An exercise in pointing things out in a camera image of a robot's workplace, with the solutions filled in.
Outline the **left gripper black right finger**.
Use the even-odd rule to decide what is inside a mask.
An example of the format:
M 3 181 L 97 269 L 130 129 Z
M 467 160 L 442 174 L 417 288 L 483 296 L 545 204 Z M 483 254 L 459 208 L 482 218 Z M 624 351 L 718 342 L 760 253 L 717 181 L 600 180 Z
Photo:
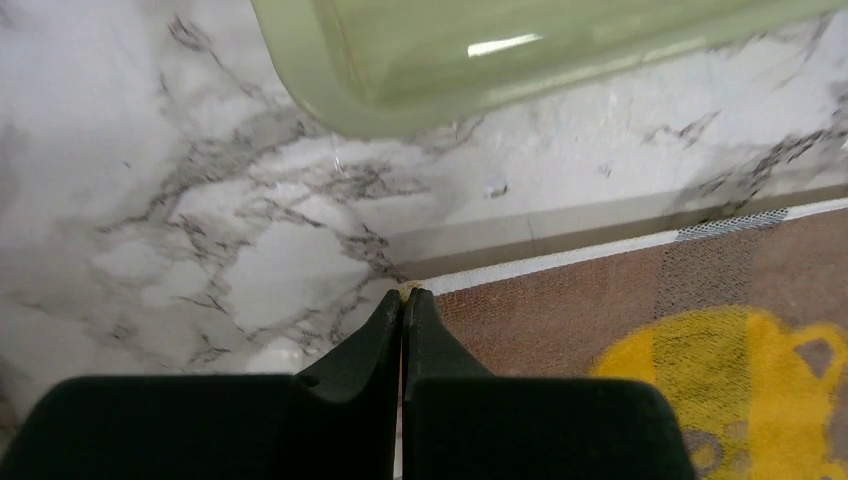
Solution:
M 635 380 L 502 377 L 448 331 L 434 295 L 404 309 L 407 479 L 692 479 L 677 419 Z

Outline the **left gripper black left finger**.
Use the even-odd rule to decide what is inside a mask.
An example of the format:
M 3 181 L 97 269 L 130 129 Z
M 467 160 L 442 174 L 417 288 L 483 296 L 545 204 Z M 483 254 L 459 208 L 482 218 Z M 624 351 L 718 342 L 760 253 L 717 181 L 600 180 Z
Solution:
M 90 376 L 31 410 L 5 479 L 389 479 L 403 302 L 297 374 Z

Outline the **yellow towel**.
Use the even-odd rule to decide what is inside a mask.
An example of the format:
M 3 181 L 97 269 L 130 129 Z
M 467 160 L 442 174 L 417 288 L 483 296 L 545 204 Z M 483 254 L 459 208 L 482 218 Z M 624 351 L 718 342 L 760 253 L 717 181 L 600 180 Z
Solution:
M 421 282 L 498 375 L 656 387 L 700 479 L 847 475 L 847 203 Z

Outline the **light green plastic basket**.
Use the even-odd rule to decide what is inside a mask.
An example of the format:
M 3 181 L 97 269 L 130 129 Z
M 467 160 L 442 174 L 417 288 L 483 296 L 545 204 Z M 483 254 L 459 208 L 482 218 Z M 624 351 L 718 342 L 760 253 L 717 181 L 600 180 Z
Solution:
M 293 101 L 405 136 L 841 8 L 838 1 L 256 1 Z

